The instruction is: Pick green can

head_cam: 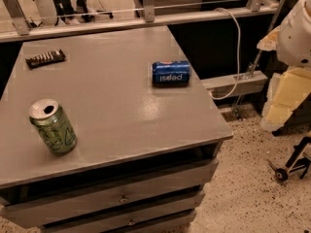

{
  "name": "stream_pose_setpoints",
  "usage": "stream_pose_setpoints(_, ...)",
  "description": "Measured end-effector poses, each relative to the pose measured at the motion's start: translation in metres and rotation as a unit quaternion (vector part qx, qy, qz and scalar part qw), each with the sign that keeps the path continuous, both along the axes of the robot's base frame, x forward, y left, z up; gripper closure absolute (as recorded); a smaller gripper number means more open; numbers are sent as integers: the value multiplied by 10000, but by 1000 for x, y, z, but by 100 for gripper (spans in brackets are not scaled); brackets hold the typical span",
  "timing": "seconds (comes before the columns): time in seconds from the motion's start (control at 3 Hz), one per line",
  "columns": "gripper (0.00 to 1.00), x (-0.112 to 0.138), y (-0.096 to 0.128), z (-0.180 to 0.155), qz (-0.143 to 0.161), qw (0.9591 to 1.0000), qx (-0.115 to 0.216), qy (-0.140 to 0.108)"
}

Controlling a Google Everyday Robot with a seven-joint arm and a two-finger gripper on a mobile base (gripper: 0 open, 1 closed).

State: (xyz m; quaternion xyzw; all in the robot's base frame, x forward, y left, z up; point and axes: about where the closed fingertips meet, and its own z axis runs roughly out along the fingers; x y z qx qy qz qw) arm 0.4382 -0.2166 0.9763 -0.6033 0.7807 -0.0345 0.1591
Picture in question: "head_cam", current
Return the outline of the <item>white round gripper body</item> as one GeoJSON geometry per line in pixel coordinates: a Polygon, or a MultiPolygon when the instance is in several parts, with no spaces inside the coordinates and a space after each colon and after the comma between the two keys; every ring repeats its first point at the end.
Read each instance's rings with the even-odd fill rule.
{"type": "Polygon", "coordinates": [[[277,57],[289,66],[311,67],[311,0],[298,0],[281,22],[277,57]]]}

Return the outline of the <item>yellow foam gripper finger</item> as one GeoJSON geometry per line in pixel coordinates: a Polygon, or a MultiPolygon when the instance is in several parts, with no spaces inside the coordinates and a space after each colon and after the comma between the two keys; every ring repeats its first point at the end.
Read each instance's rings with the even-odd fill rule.
{"type": "Polygon", "coordinates": [[[310,94],[309,67],[290,66],[283,74],[274,73],[262,109],[260,127],[269,132],[280,129],[310,94]]]}
{"type": "Polygon", "coordinates": [[[279,33],[279,26],[271,30],[266,36],[264,36],[257,44],[259,50],[272,51],[277,48],[277,38],[279,33]]]}

